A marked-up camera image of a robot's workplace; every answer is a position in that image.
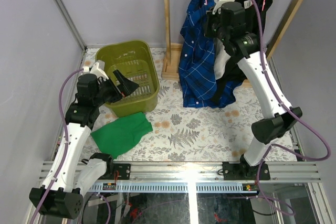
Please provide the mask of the blue plaid shirt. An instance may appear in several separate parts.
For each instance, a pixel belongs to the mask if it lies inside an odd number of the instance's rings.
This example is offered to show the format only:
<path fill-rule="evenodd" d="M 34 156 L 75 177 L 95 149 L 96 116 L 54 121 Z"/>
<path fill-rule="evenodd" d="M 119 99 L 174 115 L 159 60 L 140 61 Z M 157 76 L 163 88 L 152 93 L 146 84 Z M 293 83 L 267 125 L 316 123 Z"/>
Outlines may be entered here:
<path fill-rule="evenodd" d="M 214 0 L 208 0 L 207 5 L 204 5 L 204 0 L 191 0 L 180 31 L 184 42 L 178 74 L 185 108 L 224 108 L 230 105 L 218 106 L 211 101 L 217 90 L 214 74 L 215 48 L 213 40 L 204 36 L 203 24 L 206 21 L 206 11 L 214 4 Z"/>

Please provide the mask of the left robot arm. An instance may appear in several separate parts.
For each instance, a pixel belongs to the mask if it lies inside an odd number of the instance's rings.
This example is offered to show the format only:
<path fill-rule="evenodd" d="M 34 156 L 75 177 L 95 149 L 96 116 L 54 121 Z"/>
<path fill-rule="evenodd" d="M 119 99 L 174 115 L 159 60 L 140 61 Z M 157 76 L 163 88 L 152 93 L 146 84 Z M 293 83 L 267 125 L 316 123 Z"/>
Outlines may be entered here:
<path fill-rule="evenodd" d="M 80 153 L 99 116 L 99 108 L 130 96 L 139 85 L 119 70 L 113 72 L 118 85 L 100 68 L 82 68 L 78 72 L 81 75 L 77 80 L 75 100 L 66 112 L 60 109 L 64 133 L 55 160 L 42 185 L 29 193 L 35 207 L 30 223 L 34 223 L 37 215 L 76 219 L 90 187 L 100 177 L 109 179 L 115 172 L 111 155 L 98 153 L 89 158 L 79 174 L 75 173 Z"/>

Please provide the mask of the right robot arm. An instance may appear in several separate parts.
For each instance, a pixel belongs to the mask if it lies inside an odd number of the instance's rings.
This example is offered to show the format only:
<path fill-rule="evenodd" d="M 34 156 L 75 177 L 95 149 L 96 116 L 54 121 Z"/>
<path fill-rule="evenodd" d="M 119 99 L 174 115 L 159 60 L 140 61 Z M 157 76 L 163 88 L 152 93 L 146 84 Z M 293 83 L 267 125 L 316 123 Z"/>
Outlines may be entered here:
<path fill-rule="evenodd" d="M 269 180 L 265 157 L 269 147 L 283 137 L 302 116 L 284 97 L 272 74 L 256 34 L 247 30 L 245 9 L 238 2 L 217 4 L 206 13 L 205 36 L 219 39 L 231 60 L 249 80 L 261 106 L 263 119 L 253 123 L 253 140 L 239 163 L 223 163 L 225 180 L 252 180 L 261 174 Z"/>

